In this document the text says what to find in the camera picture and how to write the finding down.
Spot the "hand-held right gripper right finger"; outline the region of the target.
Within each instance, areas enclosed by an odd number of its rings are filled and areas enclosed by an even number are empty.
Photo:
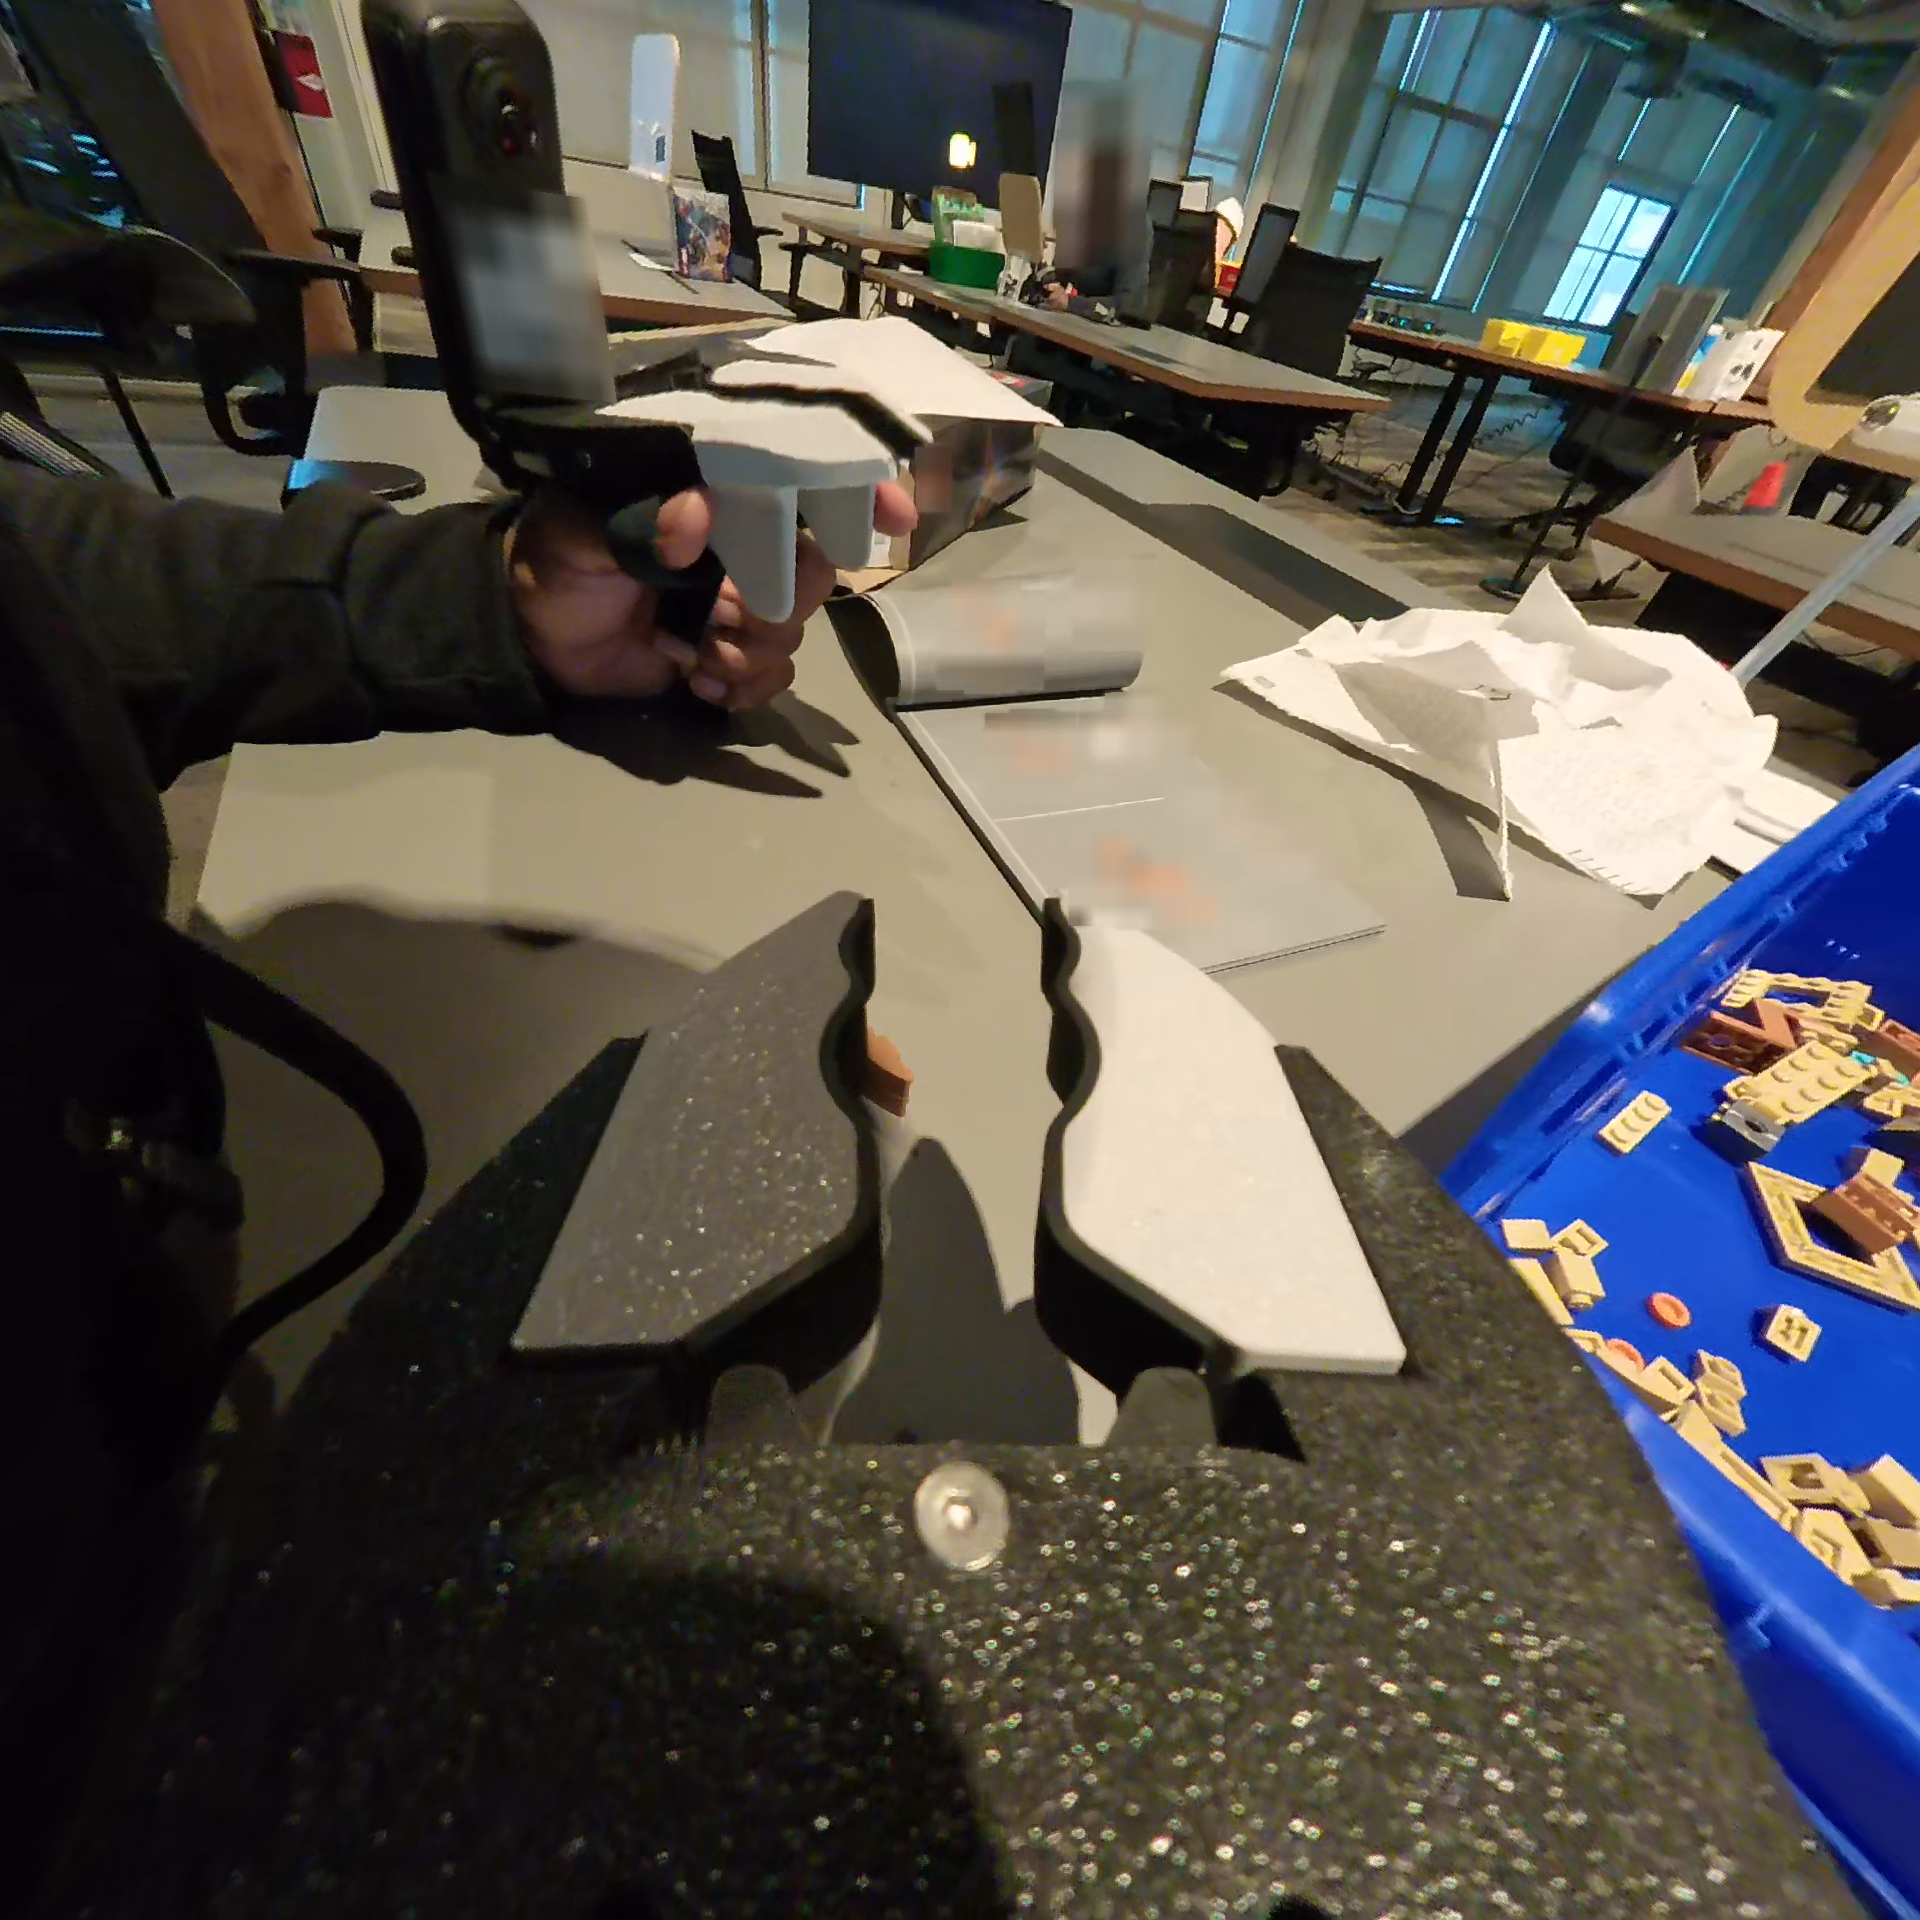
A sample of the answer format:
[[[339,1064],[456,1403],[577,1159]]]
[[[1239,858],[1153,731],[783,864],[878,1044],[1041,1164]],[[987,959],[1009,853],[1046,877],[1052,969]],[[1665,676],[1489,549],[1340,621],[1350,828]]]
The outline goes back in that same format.
[[[1279,1044],[1150,932],[1041,908],[1036,1312],[1105,1387],[1396,1376],[1405,1339]]]

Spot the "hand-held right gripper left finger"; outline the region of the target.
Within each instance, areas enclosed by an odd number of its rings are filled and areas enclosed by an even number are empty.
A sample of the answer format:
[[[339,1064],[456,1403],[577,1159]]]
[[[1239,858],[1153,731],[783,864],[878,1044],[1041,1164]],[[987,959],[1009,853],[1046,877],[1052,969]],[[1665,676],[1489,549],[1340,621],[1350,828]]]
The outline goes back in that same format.
[[[880,1312],[875,913],[832,895],[640,1041],[511,1333],[525,1365],[833,1373]]]

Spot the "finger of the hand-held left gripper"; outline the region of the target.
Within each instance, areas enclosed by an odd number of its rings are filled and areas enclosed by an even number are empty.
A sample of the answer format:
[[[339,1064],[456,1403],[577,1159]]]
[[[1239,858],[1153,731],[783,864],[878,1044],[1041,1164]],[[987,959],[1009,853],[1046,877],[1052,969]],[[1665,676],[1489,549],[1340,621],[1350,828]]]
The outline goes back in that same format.
[[[912,415],[857,391],[660,391],[599,416],[684,434],[710,504],[710,552],[766,621],[793,616],[800,532],[830,564],[865,568],[878,487],[915,451]]]
[[[703,484],[712,525],[744,509],[793,508],[839,570],[872,559],[872,495],[912,467],[933,431],[862,372],[752,360],[710,375],[716,418],[703,426]]]

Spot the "blue plastic bin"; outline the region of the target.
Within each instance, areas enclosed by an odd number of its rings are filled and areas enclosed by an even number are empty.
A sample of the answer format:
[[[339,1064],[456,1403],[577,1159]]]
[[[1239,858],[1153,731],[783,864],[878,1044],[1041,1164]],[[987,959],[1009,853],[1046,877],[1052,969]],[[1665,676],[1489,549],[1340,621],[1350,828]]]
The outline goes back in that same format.
[[[1623,971],[1447,1173],[1627,1410],[1798,1803],[1917,1909],[1915,755]]]

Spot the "grey desk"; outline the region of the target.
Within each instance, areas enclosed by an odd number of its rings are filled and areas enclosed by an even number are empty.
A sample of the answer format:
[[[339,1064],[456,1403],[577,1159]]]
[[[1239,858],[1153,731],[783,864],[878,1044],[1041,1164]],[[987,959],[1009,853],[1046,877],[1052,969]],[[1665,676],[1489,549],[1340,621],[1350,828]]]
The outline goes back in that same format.
[[[1132,589],[1142,690],[1285,856],[1383,929],[1221,979],[1429,1168],[1646,949],[1729,885],[1659,903],[1517,843],[1510,901],[1475,819],[1215,676],[1329,613],[1443,594],[1113,434],[1046,436],[1036,487],[937,560],[1089,560]],[[822,616],[795,688],[733,735],[588,709],[560,736],[382,736],[231,759],[198,930],[403,1084],[439,1209],[611,1041],[832,891],[878,908],[871,1017],[915,1074],[860,1440],[1044,1444],[1113,1400],[1044,1343],[1033,1284],[1053,1116],[1040,925],[871,698]]]

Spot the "wood edged background desk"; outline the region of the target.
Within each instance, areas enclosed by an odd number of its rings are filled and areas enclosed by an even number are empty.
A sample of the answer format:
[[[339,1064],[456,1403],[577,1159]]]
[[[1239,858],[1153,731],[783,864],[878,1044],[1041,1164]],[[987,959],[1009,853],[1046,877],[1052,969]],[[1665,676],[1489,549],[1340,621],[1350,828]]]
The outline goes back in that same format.
[[[1605,372],[1528,362],[1444,331],[1358,320],[1349,327],[1349,340],[1358,352],[1376,352],[1447,377],[1407,473],[1388,499],[1385,513],[1399,525],[1459,524],[1447,514],[1448,495],[1504,381],[1524,384],[1577,412],[1611,409],[1616,416],[1657,418],[1661,431],[1684,445],[1728,439],[1747,426],[1771,426],[1771,412],[1760,401],[1694,401],[1624,388]]]
[[[1049,384],[1070,426],[1117,426],[1164,451],[1197,458],[1228,487],[1262,499],[1292,484],[1295,461],[1327,426],[1377,416],[1388,399],[1243,352],[1209,333],[1096,322],[995,291],[925,274],[927,243],[821,212],[787,212],[783,303],[798,320],[827,319],[807,299],[808,260],[840,272],[839,316],[904,319],[959,352]]]

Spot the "person's left hand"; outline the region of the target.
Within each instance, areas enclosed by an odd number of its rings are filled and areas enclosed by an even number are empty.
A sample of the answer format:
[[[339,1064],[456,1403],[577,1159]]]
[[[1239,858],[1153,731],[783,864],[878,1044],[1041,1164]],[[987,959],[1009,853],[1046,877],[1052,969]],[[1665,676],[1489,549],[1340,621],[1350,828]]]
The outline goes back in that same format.
[[[608,552],[603,514],[561,491],[544,491],[518,513],[502,564],[521,642],[561,696],[652,701],[684,688],[728,713],[761,709],[791,688],[803,628],[837,584],[814,532],[798,532],[787,619],[752,613],[735,584],[723,581],[702,635],[686,640],[660,627],[657,593]]]

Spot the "flat white paper sheet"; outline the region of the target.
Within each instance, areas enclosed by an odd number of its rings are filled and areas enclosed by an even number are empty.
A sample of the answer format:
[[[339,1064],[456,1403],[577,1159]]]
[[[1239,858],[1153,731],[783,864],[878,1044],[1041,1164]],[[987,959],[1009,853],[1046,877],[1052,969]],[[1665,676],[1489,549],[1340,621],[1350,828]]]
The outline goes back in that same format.
[[[1014,384],[971,364],[904,319],[815,320],[774,327],[710,372],[735,393],[821,393],[875,401],[892,416],[935,421],[1059,418]]]

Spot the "black office chair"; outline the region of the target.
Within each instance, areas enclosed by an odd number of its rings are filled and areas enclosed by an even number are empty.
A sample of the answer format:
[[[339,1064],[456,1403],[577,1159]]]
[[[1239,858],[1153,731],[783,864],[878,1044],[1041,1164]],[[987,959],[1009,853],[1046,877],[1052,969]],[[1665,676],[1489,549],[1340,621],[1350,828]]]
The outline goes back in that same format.
[[[339,259],[301,259],[263,248],[236,248],[214,256],[246,303],[239,320],[188,325],[190,360],[200,408],[214,439],[248,458],[288,458],[279,504],[315,487],[348,487],[399,505],[424,495],[417,468],[382,461],[305,458],[317,396],[309,384],[304,296],[321,283],[345,296],[353,340],[373,340],[373,296],[358,265]]]
[[[1381,256],[1329,256],[1287,245],[1265,280],[1239,344],[1245,352],[1309,377],[1336,380],[1359,316],[1381,272]],[[1323,426],[1347,426],[1350,415],[1275,402],[1223,402],[1211,434],[1239,449],[1235,487],[1248,496],[1285,491],[1302,444]]]
[[[728,216],[728,274],[753,291],[761,291],[761,243],[780,237],[780,226],[757,225],[752,218],[747,187],[737,171],[735,146],[732,136],[705,136],[692,130],[688,136],[692,159],[699,169],[702,187],[720,194],[727,201]]]

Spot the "grey instruction booklet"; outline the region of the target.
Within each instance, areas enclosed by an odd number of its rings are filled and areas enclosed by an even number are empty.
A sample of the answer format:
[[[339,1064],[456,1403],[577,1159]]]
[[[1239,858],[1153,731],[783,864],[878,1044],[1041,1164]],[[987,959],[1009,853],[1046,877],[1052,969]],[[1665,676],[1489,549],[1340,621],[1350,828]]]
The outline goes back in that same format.
[[[1038,914],[1135,929],[1209,973],[1383,929],[1287,847],[1140,690],[1116,593],[904,576],[833,607],[855,673]]]

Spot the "crumpled white paper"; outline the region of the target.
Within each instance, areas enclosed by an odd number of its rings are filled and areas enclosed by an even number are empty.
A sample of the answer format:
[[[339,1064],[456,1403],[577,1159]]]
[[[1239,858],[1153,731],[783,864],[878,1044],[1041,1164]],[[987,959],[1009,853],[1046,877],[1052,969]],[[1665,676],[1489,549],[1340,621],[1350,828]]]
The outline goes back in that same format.
[[[1835,808],[1771,764],[1777,722],[1692,640],[1592,627],[1550,576],[1505,613],[1325,617],[1221,675],[1262,707],[1447,789],[1624,896],[1748,873]]]

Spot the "pile of tan toy bricks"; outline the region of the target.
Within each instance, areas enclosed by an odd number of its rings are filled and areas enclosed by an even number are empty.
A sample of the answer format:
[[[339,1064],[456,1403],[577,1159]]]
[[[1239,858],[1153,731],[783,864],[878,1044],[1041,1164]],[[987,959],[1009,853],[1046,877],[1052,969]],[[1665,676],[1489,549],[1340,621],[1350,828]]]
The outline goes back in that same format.
[[[1747,969],[1492,1202],[1621,1403],[1915,1637],[1915,1028]]]

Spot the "person's black jacket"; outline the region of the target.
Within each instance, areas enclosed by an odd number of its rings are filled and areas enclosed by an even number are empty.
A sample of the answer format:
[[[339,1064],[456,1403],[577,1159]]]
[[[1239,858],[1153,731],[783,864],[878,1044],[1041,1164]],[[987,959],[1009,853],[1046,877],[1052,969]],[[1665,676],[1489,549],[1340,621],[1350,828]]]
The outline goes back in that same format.
[[[5,715],[5,1788],[59,1809],[116,1714],[205,1412],[224,1085],[86,740]]]

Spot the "large grid windows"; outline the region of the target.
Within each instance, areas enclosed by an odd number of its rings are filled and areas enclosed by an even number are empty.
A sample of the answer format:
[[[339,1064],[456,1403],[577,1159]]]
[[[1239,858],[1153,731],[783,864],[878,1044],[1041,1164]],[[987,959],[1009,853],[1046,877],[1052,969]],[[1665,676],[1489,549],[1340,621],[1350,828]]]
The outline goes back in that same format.
[[[1616,322],[1683,280],[1791,83],[1735,4],[1200,4],[1190,162],[1389,299]]]

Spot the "yellow edged divider panel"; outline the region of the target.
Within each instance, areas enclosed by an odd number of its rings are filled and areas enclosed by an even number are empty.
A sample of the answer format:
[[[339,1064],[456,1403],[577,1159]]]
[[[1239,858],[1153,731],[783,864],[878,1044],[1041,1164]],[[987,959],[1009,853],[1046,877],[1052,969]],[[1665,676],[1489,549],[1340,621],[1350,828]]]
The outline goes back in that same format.
[[[1915,475],[1915,453],[1876,451],[1865,439],[1873,402],[1915,393],[1915,88],[1872,139],[1767,325],[1782,333],[1765,370],[1776,431],[1820,453]]]

